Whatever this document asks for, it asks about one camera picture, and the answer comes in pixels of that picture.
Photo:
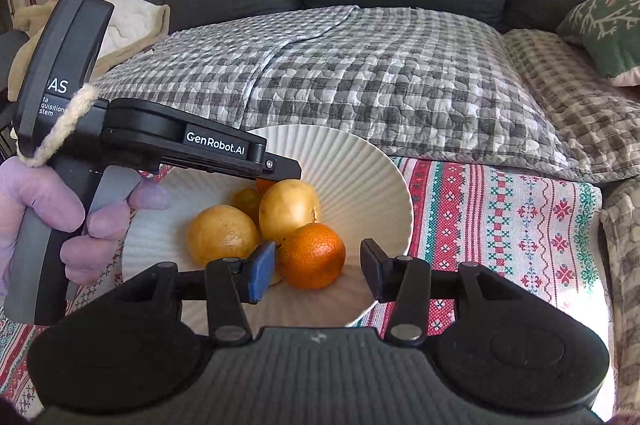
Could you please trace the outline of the left hand purple glove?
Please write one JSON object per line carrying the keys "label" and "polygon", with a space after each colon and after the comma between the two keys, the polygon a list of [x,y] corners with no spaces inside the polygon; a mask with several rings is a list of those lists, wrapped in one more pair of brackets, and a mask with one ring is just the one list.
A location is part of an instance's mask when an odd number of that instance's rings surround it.
{"label": "left hand purple glove", "polygon": [[61,249],[65,274],[71,282],[91,285],[114,257],[130,225],[133,209],[163,210],[169,194],[151,179],[142,178],[126,198],[87,215],[79,197],[49,167],[29,168],[14,156],[1,165],[1,295],[9,293],[9,270],[27,208],[52,229],[80,237]]}

